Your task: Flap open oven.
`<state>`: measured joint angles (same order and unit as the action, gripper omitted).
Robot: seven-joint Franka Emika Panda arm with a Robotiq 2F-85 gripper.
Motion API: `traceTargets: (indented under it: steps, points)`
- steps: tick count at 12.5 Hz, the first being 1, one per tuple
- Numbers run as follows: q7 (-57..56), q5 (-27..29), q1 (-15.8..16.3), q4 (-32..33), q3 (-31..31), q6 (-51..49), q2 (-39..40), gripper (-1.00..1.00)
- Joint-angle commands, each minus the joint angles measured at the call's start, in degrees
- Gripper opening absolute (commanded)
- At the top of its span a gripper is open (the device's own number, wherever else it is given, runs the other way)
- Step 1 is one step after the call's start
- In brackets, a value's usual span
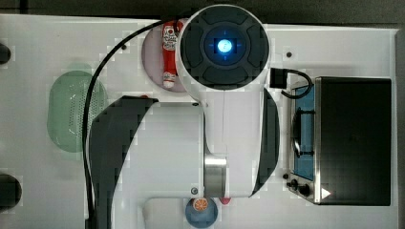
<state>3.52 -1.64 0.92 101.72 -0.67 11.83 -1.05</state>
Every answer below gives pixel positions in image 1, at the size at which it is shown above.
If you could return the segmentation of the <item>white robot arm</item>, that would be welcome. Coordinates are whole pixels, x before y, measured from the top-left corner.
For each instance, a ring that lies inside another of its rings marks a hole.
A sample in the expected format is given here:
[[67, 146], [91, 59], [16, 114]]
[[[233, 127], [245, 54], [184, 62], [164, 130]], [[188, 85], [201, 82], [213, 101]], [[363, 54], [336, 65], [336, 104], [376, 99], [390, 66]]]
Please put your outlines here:
[[273, 173], [279, 116], [260, 20], [232, 5], [201, 9], [181, 28], [175, 60], [190, 101], [125, 95], [93, 121], [87, 229], [145, 229], [154, 198], [250, 198]]

